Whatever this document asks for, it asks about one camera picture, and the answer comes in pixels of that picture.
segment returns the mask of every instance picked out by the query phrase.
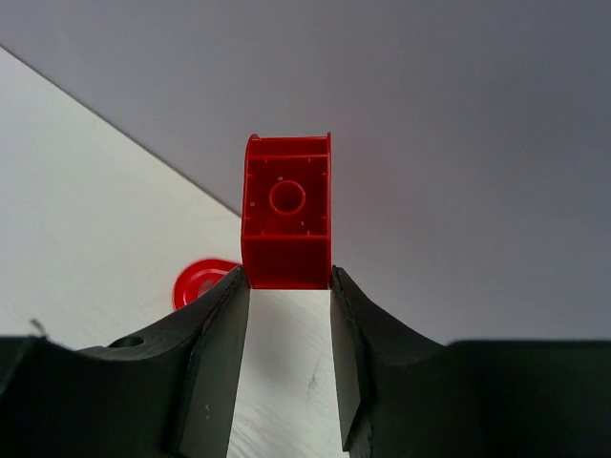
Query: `white wall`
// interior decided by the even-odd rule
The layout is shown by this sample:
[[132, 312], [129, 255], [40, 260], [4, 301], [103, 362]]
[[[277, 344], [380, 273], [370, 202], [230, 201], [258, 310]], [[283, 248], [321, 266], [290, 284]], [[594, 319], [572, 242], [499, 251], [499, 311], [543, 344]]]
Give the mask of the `white wall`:
[[610, 12], [0, 0], [0, 43], [234, 209], [251, 133], [332, 131], [334, 260], [432, 338], [609, 337]]

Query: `red plastic part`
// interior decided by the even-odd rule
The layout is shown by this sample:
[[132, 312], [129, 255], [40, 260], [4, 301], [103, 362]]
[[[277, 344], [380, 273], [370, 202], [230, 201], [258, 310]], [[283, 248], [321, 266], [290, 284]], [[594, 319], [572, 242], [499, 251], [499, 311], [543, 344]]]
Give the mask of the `red plastic part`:
[[215, 259], [198, 260], [189, 265], [174, 283], [174, 309], [179, 310], [197, 299], [237, 265], [232, 260]]
[[328, 289], [331, 134], [246, 146], [242, 263], [255, 289]]

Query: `circular hole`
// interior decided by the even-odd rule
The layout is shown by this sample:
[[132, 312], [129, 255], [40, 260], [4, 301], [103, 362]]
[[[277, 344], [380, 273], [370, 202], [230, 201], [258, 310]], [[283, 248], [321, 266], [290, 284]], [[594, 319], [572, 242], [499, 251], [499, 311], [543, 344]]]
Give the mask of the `circular hole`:
[[278, 181], [269, 192], [271, 208], [280, 215], [294, 215], [306, 203], [306, 192], [295, 181], [284, 179]]
[[128, 346], [138, 346], [144, 344], [144, 339], [139, 336], [125, 336], [110, 345], [110, 348], [127, 348]]
[[214, 280], [208, 279], [204, 283], [201, 284], [200, 289], [198, 290], [198, 298], [203, 296], [206, 291], [208, 291], [214, 285]]

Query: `white table surface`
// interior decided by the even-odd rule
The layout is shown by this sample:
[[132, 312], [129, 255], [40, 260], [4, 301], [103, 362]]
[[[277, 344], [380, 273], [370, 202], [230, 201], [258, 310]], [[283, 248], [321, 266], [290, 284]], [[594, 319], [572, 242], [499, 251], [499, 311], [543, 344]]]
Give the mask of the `white table surface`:
[[[241, 258], [239, 217], [3, 51], [0, 222], [0, 334], [37, 319], [71, 348], [171, 313], [190, 262]], [[345, 456], [328, 299], [253, 291], [227, 456]]]

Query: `red plastic block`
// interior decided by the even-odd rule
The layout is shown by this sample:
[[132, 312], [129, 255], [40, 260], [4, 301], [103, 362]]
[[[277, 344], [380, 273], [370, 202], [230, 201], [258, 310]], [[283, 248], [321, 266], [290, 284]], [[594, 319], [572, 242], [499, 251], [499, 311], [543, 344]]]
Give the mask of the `red plastic block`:
[[256, 289], [328, 289], [331, 134], [246, 146], [242, 264]]

